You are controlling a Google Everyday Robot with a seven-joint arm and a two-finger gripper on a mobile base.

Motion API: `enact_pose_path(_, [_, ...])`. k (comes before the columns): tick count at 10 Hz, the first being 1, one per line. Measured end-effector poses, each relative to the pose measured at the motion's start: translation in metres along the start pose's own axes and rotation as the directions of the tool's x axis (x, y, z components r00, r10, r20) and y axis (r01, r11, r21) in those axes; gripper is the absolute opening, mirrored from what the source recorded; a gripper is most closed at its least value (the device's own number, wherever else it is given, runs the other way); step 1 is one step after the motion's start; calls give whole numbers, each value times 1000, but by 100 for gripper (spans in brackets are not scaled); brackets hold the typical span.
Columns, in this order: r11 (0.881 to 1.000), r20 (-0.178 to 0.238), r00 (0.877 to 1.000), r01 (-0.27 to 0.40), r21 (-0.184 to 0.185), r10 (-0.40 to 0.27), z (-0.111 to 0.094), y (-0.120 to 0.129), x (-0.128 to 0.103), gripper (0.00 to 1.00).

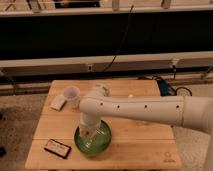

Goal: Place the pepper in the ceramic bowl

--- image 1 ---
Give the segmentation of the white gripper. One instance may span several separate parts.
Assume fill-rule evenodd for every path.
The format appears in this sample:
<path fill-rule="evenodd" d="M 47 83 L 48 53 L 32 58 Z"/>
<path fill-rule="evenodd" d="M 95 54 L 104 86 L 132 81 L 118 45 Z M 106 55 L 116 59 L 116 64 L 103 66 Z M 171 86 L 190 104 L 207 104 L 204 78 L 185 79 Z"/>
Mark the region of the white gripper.
<path fill-rule="evenodd" d="M 79 124 L 80 136 L 81 137 L 92 137 L 95 135 L 96 130 L 99 127 L 100 127 L 99 124 L 87 125 L 87 124 L 80 123 Z"/>

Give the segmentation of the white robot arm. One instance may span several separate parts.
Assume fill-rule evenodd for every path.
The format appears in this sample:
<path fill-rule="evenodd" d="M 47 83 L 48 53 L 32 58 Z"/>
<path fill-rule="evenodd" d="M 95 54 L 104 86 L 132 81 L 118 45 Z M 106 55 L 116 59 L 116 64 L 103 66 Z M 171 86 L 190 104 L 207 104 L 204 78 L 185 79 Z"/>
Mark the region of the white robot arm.
<path fill-rule="evenodd" d="M 80 130 L 92 135 L 102 116 L 179 126 L 210 135 L 203 171 L 213 171 L 213 97 L 112 97 L 103 84 L 94 85 L 80 100 Z"/>

